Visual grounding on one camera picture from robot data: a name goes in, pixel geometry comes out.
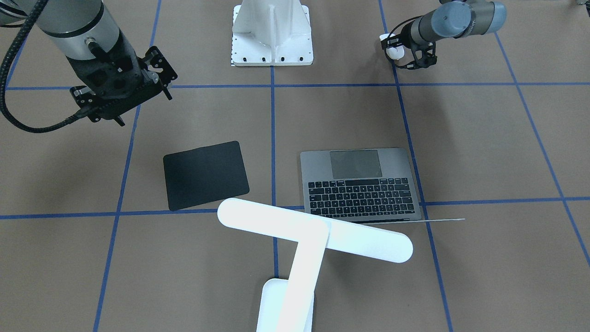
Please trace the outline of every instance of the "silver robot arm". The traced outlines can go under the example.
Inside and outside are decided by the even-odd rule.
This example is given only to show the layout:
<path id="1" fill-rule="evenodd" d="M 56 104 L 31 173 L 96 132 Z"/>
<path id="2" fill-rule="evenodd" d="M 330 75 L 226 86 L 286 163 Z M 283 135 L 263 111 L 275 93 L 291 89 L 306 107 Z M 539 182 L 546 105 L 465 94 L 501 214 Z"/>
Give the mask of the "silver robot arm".
<path id="1" fill-rule="evenodd" d="M 9 69 L 5 62 L 18 51 L 22 45 L 19 42 L 26 38 L 32 24 L 36 24 L 62 51 L 76 75 L 86 84 L 70 89 L 80 107 L 75 114 L 76 120 L 86 116 L 92 122 L 114 119 L 122 126 L 121 114 L 160 92 L 164 92 L 168 99 L 172 98 L 167 87 L 178 77 L 174 69 L 155 46 L 144 58 L 138 58 L 101 0 L 0 0 L 2 25 L 23 19 L 24 13 L 28 13 L 27 20 L 6 54 L 2 76 Z M 150 66 L 162 70 L 150 71 Z M 0 108 L 9 121 L 30 132 L 50 131 L 48 129 L 53 126 L 30 128 L 18 121 L 15 123 L 4 101 L 5 80 L 2 80 L 1 88 Z"/>
<path id="2" fill-rule="evenodd" d="M 445 38 L 464 38 L 498 31 L 506 21 L 506 7 L 501 2 L 485 0 L 440 0 L 441 6 L 426 15 L 411 18 L 399 35 L 381 42 L 384 50 L 404 46 L 412 51 L 414 60 L 400 69 L 427 68 L 436 64 L 436 42 Z"/>

